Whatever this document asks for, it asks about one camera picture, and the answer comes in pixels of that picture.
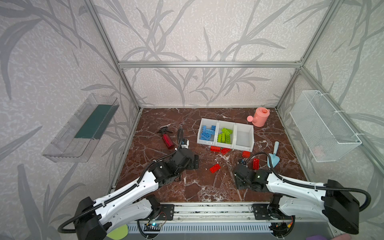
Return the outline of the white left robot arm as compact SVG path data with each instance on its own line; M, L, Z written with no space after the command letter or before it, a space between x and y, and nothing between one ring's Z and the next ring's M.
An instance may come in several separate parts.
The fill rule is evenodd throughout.
M151 193L172 184L184 171L197 169L199 157L189 150L183 128L178 129L177 138L175 151L152 161L137 179L104 197L81 200L75 216L62 223L58 232L76 234L79 240L103 240L132 221L160 215L161 205Z

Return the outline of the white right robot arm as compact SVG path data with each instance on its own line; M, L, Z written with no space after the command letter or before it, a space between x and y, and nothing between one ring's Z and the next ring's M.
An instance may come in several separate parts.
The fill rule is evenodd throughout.
M239 161L233 170L238 190L271 193L265 206L252 205L257 220L289 220L284 226L271 227L277 238L291 232L299 217L328 221L336 229L352 235L359 233L360 212L371 203L371 195L361 189L345 188L339 182L312 183L280 175L273 166L252 170L247 161Z

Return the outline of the small red lego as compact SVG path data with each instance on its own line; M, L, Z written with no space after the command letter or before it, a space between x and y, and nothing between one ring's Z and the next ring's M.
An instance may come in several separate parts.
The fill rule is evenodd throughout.
M242 157L243 157L244 159L248 159L250 156L251 156L251 153L250 153L250 152L248 152L248 151L243 151L243 152L242 152Z

